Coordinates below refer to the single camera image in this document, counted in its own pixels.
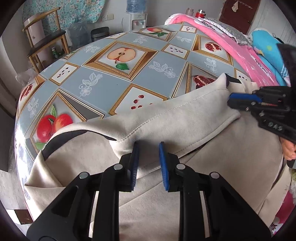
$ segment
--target trash can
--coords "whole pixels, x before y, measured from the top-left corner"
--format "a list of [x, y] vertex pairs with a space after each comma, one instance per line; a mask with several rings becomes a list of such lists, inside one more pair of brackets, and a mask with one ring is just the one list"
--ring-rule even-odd
[[108, 37], [109, 34], [109, 28], [108, 27], [101, 27], [101, 28], [95, 28], [91, 31], [91, 41], [97, 41], [99, 39], [103, 39], [105, 37]]

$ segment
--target wooden door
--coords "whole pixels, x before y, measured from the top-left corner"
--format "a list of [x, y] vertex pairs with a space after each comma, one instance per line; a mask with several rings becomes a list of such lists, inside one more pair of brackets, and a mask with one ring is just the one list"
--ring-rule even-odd
[[238, 1], [238, 10], [234, 12], [232, 7], [236, 2], [237, 0], [227, 0], [225, 2], [219, 20], [235, 27], [243, 34], [247, 34], [260, 0], [240, 0]]

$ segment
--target hanging cloth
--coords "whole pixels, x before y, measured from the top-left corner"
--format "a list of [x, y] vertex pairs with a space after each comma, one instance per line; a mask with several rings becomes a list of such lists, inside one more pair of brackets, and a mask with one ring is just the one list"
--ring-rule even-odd
[[233, 10], [234, 12], [237, 12], [238, 9], [239, 9], [239, 2], [236, 2], [236, 3], [233, 5], [232, 10]]
[[[66, 30], [75, 19], [87, 20], [88, 23], [95, 23], [102, 12], [105, 0], [26, 0], [22, 12], [22, 20], [26, 21], [29, 17], [39, 12], [46, 12], [56, 7], [61, 28]], [[57, 30], [54, 14], [48, 15], [42, 20], [45, 35]]]

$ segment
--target red thermos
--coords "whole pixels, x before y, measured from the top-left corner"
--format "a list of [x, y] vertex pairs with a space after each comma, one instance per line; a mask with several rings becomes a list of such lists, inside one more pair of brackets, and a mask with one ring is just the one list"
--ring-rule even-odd
[[199, 9], [198, 12], [195, 14], [196, 18], [205, 18], [205, 11], [202, 9]]

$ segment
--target apple print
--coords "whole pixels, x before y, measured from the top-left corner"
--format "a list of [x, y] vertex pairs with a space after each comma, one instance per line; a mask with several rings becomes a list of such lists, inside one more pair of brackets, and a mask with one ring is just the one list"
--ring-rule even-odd
[[68, 114], [61, 114], [52, 125], [53, 133], [56, 133], [62, 127], [72, 124], [73, 120]]
[[161, 28], [147, 28], [147, 30], [150, 32], [153, 32], [153, 33], [149, 33], [149, 34], [157, 35], [158, 37], [168, 34], [168, 33], [163, 32], [163, 30]]
[[162, 32], [161, 28], [147, 28], [147, 30], [154, 33]]
[[36, 148], [42, 150], [57, 130], [72, 123], [73, 120], [68, 114], [61, 114], [57, 117], [55, 107], [52, 105], [50, 115], [44, 116], [38, 123], [36, 135], [39, 142], [35, 143]]
[[216, 52], [216, 51], [221, 51], [222, 48], [215, 43], [206, 43], [205, 47], [207, 48], [207, 50], [211, 51], [211, 52]]
[[[117, 61], [123, 62], [123, 63], [128, 62], [134, 59], [135, 56], [136, 56], [136, 52], [134, 49], [121, 47], [110, 52], [107, 58], [115, 60], [115, 64], [116, 64]], [[127, 64], [117, 64], [115, 67], [120, 70], [129, 70]]]
[[52, 136], [52, 122], [56, 118], [53, 115], [44, 116], [37, 126], [37, 137], [42, 143], [46, 143]]
[[201, 88], [205, 85], [213, 83], [215, 80], [211, 78], [206, 78], [202, 75], [196, 75], [193, 77], [193, 81], [196, 83], [196, 89]]
[[24, 91], [22, 92], [22, 95], [20, 97], [20, 101], [22, 101], [22, 98], [26, 97], [30, 93], [32, 87], [33, 87], [33, 85], [29, 85], [24, 89]]

